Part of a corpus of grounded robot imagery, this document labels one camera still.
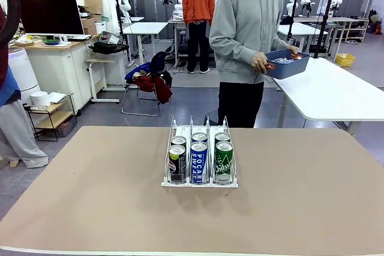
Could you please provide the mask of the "person's right hand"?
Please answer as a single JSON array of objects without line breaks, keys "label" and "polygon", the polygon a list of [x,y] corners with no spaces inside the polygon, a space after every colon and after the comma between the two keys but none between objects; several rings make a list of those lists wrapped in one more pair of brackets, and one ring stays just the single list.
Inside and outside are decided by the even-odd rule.
[{"label": "person's right hand", "polygon": [[259,73],[266,74],[268,69],[268,59],[266,55],[263,52],[257,52],[251,60],[251,66]]}]

